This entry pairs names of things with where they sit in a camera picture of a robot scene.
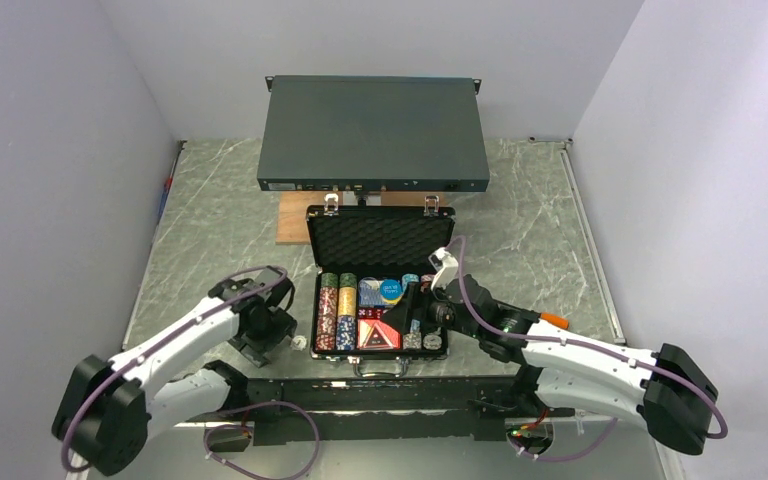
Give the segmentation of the blue dealer button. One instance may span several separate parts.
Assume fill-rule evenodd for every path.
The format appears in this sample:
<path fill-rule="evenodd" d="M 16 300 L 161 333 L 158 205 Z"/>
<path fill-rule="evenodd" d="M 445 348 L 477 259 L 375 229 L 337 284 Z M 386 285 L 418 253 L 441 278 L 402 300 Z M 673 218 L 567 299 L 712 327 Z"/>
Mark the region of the blue dealer button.
<path fill-rule="evenodd" d="M 395 279 L 382 280 L 379 286 L 381 301 L 385 304 L 396 304 L 403 295 L 401 283 Z"/>

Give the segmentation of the white poker chip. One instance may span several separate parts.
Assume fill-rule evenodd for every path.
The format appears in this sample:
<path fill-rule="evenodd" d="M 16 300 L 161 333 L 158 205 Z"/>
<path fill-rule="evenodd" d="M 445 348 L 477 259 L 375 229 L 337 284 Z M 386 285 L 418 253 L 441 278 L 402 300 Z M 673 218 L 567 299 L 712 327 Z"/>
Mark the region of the white poker chip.
<path fill-rule="evenodd" d="M 438 351 L 443 346 L 443 340 L 440 335 L 429 334 L 423 337 L 422 347 L 429 351 Z"/>
<path fill-rule="evenodd" d="M 307 348 L 308 340 L 302 335 L 294 336 L 291 339 L 290 346 L 294 351 L 304 351 Z"/>

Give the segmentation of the red triangle card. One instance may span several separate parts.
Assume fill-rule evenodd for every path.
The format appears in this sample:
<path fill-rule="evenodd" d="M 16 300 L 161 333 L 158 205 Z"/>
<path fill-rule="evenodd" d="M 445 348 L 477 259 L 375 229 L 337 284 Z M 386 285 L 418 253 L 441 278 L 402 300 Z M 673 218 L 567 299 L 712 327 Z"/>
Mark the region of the red triangle card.
<path fill-rule="evenodd" d="M 363 321 L 359 324 L 358 348 L 385 350 L 392 349 L 392 344 L 379 323 Z"/>

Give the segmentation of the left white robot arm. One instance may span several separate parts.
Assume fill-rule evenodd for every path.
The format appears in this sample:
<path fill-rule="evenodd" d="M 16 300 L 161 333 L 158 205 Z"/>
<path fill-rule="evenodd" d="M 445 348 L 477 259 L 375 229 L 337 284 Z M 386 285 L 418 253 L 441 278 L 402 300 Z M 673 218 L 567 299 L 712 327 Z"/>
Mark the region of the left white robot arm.
<path fill-rule="evenodd" d="M 244 269 L 150 339 L 109 359 L 89 355 L 78 362 L 51 427 L 64 470 L 114 475 L 148 440 L 181 422 L 212 412 L 224 420 L 239 417 L 248 402 L 245 375 L 223 361 L 183 371 L 222 343 L 257 368 L 269 364 L 268 353 L 297 327 L 280 305 L 294 295 L 285 268 Z"/>

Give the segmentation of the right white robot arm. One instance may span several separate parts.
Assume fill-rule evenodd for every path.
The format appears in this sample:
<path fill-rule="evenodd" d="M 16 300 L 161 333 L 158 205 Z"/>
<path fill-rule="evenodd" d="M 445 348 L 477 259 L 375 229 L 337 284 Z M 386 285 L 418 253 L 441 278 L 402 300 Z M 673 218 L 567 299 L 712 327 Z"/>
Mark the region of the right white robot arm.
<path fill-rule="evenodd" d="M 572 333 L 495 299 L 471 276 L 444 289 L 412 283 L 382 319 L 401 333 L 419 326 L 462 334 L 491 358 L 519 365 L 510 392 L 524 415 L 544 407 L 610 416 L 686 455 L 701 454 L 707 440 L 727 433 L 717 388 L 684 349 L 636 349 Z M 712 421 L 721 423 L 716 432 Z"/>

